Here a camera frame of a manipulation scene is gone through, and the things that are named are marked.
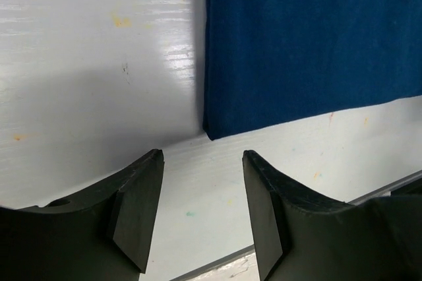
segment wood grain texture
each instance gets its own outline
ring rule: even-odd
[[[0,0],[1,204],[40,203],[200,133],[192,5]]]

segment white surface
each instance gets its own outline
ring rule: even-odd
[[[46,204],[195,137],[164,150],[141,280],[168,281],[253,242],[244,149],[340,200],[422,169],[422,98],[196,137],[204,13],[192,1],[0,0],[0,204]]]
[[[200,133],[204,12],[195,24],[191,3],[0,0],[0,203],[27,205]]]

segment orange paint speck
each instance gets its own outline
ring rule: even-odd
[[[34,134],[13,134],[13,139],[16,141],[23,141],[31,136],[34,136]]]
[[[132,22],[129,18],[120,18],[115,12],[111,12],[111,19],[116,27],[131,27]]]

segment black object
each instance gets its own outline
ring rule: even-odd
[[[311,190],[253,151],[244,153],[243,169],[262,281],[421,279],[422,197],[412,194],[420,181],[355,206]]]
[[[0,208],[0,280],[135,281],[145,273],[163,179],[152,150],[45,207]]]

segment blue fabric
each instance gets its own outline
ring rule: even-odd
[[[422,94],[422,0],[206,0],[211,139]]]

